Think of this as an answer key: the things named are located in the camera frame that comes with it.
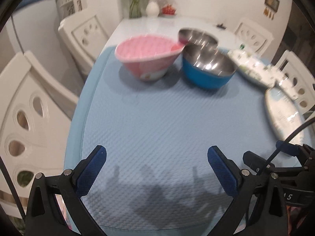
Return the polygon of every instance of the pink bowl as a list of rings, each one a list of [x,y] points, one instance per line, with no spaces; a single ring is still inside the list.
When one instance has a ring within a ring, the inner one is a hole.
[[[140,35],[123,41],[115,56],[141,80],[157,80],[182,52],[184,45],[158,35]]]

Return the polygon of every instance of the framed picture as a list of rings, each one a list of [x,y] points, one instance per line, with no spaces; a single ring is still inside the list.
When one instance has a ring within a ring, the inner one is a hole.
[[[269,8],[271,8],[271,9],[273,9],[275,12],[277,12],[277,11],[278,11],[278,8],[279,8],[280,2],[279,2],[279,0],[265,0],[265,4],[266,4]]]

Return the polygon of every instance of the bolt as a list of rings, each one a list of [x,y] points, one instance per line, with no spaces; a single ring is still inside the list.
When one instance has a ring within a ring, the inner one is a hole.
[[[63,172],[63,174],[65,175],[65,176],[68,176],[68,175],[70,175],[72,173],[72,170],[71,169],[66,169],[64,172]]]
[[[41,177],[42,177],[42,173],[40,173],[40,172],[35,175],[36,179],[40,179]]]
[[[277,179],[277,178],[278,178],[278,175],[277,175],[276,173],[271,173],[271,177],[272,177],[273,179]]]
[[[242,170],[242,174],[244,175],[244,176],[249,176],[249,171],[248,170]]]

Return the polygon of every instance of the blue tablecloth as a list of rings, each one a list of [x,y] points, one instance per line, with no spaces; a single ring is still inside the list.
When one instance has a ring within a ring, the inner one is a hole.
[[[207,161],[208,148],[217,145],[240,168],[244,152],[267,158],[275,150],[263,89],[236,73],[217,91],[201,90],[181,65],[180,56],[163,79],[145,83],[108,48],[83,88],[65,168],[105,146],[107,161],[82,201],[109,236],[206,235],[231,201]],[[283,153],[273,163],[298,164]]]

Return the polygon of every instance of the white tabletop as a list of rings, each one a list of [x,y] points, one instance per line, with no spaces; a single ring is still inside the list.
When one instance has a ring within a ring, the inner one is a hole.
[[[206,31],[219,40],[218,46],[226,49],[238,49],[242,41],[229,30],[217,28],[214,23],[196,18],[177,17],[174,18],[148,18],[124,19],[118,25],[109,38],[103,51],[110,46],[117,45],[122,41],[140,34],[160,34],[178,39],[178,31],[181,28],[190,27]]]

